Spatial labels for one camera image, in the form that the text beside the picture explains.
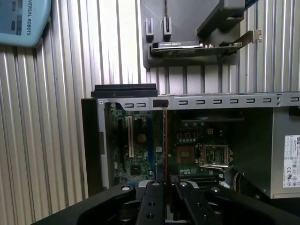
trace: power supply label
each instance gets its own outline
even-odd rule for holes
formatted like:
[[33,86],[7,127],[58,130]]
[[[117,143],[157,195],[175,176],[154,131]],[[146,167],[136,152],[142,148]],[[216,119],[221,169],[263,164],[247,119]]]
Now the power supply label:
[[300,188],[300,135],[285,136],[284,188]]

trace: chip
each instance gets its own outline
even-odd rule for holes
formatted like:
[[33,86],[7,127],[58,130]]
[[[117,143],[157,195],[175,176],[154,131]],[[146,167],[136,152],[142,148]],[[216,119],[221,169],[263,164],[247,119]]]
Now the chip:
[[194,146],[178,146],[176,148],[176,161],[181,163],[195,163]]
[[141,166],[140,165],[131,165],[130,166],[131,175],[141,175]]

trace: silver corrugated panel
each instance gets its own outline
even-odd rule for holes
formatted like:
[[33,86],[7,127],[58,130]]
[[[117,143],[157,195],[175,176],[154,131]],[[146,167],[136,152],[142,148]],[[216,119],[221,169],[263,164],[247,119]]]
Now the silver corrugated panel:
[[241,33],[263,42],[233,66],[152,68],[140,57],[139,1],[52,0],[37,49],[0,47],[1,224],[30,224],[87,196],[81,98],[95,84],[164,93],[300,91],[300,1],[261,0]]

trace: motherboard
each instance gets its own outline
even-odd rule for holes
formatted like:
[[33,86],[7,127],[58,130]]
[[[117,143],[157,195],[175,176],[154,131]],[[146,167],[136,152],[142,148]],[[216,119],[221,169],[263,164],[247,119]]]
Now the motherboard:
[[114,184],[137,185],[155,178],[163,162],[163,123],[160,111],[124,111],[110,106]]
[[168,164],[177,167],[181,180],[223,177],[233,159],[226,123],[171,111],[168,126]]
[[223,178],[233,160],[228,125],[199,115],[183,110],[124,111],[111,104],[114,184],[157,180],[158,173],[164,173],[158,167],[165,164],[181,180]]

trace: expansion slot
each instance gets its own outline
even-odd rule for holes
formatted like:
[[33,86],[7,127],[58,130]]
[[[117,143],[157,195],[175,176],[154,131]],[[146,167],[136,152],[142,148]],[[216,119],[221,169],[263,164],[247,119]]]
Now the expansion slot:
[[129,150],[129,158],[134,158],[134,141],[133,141],[133,120],[132,116],[127,116],[127,126],[128,126],[128,150]]

